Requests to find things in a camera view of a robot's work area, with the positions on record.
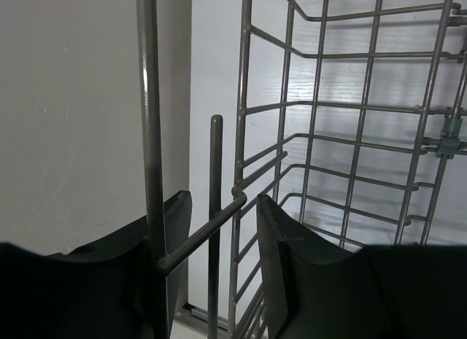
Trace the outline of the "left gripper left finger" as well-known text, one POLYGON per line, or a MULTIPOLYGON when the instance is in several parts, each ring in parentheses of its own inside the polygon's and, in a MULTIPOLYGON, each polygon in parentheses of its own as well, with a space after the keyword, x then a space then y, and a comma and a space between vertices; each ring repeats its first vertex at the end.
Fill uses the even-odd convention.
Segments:
POLYGON ((167 338, 182 270, 167 278, 167 303, 151 304, 147 220, 68 254, 1 245, 3 338, 167 338))

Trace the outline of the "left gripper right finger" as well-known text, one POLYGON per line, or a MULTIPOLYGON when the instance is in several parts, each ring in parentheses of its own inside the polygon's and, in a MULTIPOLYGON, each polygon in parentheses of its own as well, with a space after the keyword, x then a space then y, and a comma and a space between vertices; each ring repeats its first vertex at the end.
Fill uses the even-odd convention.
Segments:
POLYGON ((350 252, 257 197, 270 338, 464 338, 464 246, 350 252))

